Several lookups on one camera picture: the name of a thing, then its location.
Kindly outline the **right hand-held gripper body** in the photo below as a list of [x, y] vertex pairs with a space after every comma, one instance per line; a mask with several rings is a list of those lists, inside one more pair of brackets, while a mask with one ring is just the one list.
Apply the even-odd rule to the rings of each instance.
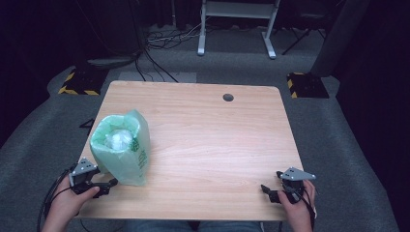
[[305, 191], [303, 180], [314, 180], [314, 174], [307, 173], [296, 167], [289, 167], [283, 172], [281, 184], [291, 204], [296, 204], [302, 199]]

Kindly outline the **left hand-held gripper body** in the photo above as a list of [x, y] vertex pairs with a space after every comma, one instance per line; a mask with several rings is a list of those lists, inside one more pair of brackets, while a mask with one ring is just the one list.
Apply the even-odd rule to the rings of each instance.
[[[81, 194], [96, 187], [96, 183], [92, 182], [93, 170], [97, 166], [86, 158], [81, 159], [77, 165], [69, 173], [69, 182], [71, 189], [75, 194]], [[95, 197], [100, 197], [102, 195], [108, 195], [108, 193], [100, 193], [100, 191], [95, 194]]]

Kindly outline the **green plastic bag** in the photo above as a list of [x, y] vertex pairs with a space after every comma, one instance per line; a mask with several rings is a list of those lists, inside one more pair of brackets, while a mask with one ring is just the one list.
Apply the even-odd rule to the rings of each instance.
[[[132, 133], [132, 143], [127, 150], [114, 151], [104, 145], [105, 136], [114, 130]], [[90, 149], [102, 173], [110, 173], [122, 185], [143, 186], [146, 183], [151, 141], [148, 123], [138, 111], [103, 118], [91, 136]]]

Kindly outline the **person's right hand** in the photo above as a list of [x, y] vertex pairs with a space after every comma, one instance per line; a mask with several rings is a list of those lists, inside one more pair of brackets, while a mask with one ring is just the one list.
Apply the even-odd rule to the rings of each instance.
[[[304, 186], [306, 192], [304, 193], [303, 197], [312, 208], [315, 208], [315, 186], [309, 180], [304, 180]], [[310, 221], [310, 213], [308, 211], [308, 207], [303, 201], [300, 201], [296, 204], [291, 204], [283, 191], [280, 191], [278, 193], [278, 198], [282, 207], [284, 208], [288, 222], [297, 220]]]

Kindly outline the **person's left hand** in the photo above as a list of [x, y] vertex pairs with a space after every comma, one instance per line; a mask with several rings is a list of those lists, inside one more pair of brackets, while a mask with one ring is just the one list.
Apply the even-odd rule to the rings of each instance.
[[99, 191], [99, 187], [93, 187], [81, 194], [76, 194], [71, 190], [69, 178], [65, 177], [57, 188], [57, 195], [51, 203], [47, 219], [58, 225], [67, 224], [79, 213], [83, 204]]

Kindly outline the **crumpled white paper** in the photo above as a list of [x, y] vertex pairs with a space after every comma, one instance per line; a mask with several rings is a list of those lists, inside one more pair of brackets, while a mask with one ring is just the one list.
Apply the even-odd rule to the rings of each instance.
[[105, 136], [104, 145], [114, 151], [127, 150], [132, 143], [129, 130], [113, 130]]

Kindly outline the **black yellow striped base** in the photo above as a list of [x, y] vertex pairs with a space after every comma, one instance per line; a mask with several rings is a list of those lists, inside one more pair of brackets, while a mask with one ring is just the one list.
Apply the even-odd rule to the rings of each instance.
[[287, 75], [287, 85], [293, 99], [315, 98], [327, 99], [329, 94], [320, 77], [310, 72], [291, 72]]
[[98, 96], [102, 92], [107, 74], [108, 70], [91, 69], [83, 71], [72, 69], [58, 93]]

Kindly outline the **grey flat stand base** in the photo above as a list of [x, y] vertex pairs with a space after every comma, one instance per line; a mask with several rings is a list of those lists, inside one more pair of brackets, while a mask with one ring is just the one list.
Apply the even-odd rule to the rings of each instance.
[[88, 60], [88, 64], [96, 69], [111, 70], [125, 67], [138, 59], [138, 56], [113, 56]]

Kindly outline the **black tripod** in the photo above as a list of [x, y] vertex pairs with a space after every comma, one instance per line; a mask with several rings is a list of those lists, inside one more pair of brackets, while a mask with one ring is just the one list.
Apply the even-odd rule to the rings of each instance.
[[[296, 40], [288, 46], [283, 52], [282, 55], [286, 55], [291, 49], [293, 49], [297, 44], [299, 44], [303, 39], [307, 38], [311, 33], [314, 32], [313, 29], [296, 29], [296, 28], [290, 28], [289, 31], [292, 33], [292, 35], [296, 38]], [[316, 33], [320, 36], [320, 38], [325, 41], [327, 38], [327, 33], [323, 29], [317, 29]]]

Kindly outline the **grey slanted post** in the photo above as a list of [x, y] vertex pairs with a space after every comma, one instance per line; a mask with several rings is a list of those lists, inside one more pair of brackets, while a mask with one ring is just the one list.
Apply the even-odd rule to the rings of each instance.
[[310, 69], [313, 76], [327, 77], [332, 74], [364, 17], [369, 3], [370, 0], [345, 1], [331, 32]]

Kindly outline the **white metal desk frame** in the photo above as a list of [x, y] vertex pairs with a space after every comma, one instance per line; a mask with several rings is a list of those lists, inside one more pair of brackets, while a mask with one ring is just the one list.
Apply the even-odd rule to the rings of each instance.
[[266, 31], [261, 32], [270, 59], [276, 59], [277, 55], [271, 42], [271, 33], [276, 21], [278, 8], [281, 0], [273, 0], [273, 3], [239, 3], [215, 0], [202, 0], [200, 11], [200, 34], [198, 39], [197, 54], [205, 54], [206, 44], [206, 19], [211, 16], [239, 17], [268, 19]]

